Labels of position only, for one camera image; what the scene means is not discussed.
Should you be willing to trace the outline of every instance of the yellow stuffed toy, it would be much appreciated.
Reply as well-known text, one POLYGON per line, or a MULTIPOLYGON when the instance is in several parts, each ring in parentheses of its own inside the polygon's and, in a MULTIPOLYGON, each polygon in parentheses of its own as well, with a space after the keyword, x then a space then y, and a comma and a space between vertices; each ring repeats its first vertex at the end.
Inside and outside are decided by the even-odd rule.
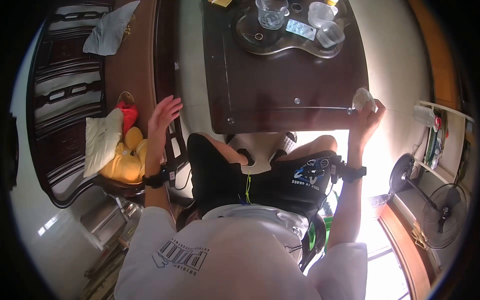
POLYGON ((138 144, 144 139, 144 135, 138 127, 132 127, 125 135, 125 145, 131 150, 135 150, 138 144))
POLYGON ((115 149, 115 157, 100 170, 103 176, 123 183, 137 184, 142 164, 137 154, 120 142, 115 149))
POLYGON ((100 174, 127 184, 141 183, 145 175, 146 154, 147 139, 140 129, 132 127, 125 135, 125 144, 120 142, 117 145, 114 158, 100 170, 100 174))
POLYGON ((142 181, 143 175, 145 175, 145 157, 147 156, 147 139, 143 139, 137 146, 137 149, 135 152, 138 155, 138 158, 140 159, 140 174, 139 174, 139 179, 142 181))

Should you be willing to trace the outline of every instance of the white sneaker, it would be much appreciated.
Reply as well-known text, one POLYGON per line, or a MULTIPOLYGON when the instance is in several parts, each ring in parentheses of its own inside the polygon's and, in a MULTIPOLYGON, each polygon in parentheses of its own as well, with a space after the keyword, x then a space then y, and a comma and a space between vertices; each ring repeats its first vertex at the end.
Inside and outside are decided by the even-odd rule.
POLYGON ((272 154, 268 160, 269 164, 275 162, 277 158, 290 154, 297 145, 297 133, 295 131, 286 132, 284 138, 280 141, 276 147, 276 151, 272 154))

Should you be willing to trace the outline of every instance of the glass pitcher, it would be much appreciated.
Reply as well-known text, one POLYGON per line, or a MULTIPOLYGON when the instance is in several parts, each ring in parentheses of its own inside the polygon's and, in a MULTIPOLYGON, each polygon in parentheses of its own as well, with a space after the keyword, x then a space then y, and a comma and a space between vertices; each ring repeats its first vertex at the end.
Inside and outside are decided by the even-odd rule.
POLYGON ((265 29, 277 30, 290 14, 287 0, 255 0, 258 8, 258 22, 265 29))

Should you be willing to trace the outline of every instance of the wrist strap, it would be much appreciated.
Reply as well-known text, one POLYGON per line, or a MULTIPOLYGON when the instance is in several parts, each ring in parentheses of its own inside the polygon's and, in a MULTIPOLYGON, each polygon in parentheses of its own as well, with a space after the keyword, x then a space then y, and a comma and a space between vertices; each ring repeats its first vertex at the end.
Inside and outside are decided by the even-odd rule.
POLYGON ((160 173, 150 177, 143 175, 142 179, 145 185, 152 187, 152 189, 158 189, 163 186, 164 182, 169 180, 169 175, 167 169, 162 169, 160 173))
POLYGON ((345 168, 347 168, 348 170, 345 172, 342 179, 343 181, 346 181, 348 183, 352 183, 354 180, 358 178, 362 178, 363 176, 367 175, 366 167, 361 167, 359 169, 354 169, 349 167, 345 167, 345 168))

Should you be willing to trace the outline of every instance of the wooden table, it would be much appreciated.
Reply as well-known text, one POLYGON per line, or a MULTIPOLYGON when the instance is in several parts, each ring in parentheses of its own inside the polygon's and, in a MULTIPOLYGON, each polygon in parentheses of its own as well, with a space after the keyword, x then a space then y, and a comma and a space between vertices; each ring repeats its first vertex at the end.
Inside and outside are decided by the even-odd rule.
MULTIPOLYGON (((290 5, 295 2, 303 6, 305 18, 312 0, 289 0, 290 5)), ((340 53, 321 59, 296 48, 267 56, 249 53, 235 39, 231 23, 242 9, 256 10, 254 0, 233 1, 227 9, 202 1, 205 72, 214 132, 349 128, 352 117, 346 108, 351 107, 359 87, 368 88, 368 73, 352 9, 348 1, 340 2, 351 24, 345 28, 340 53)), ((302 19, 295 16, 291 6, 289 9, 286 21, 302 19)), ((278 30, 280 34, 291 34, 285 31, 286 23, 278 30)))

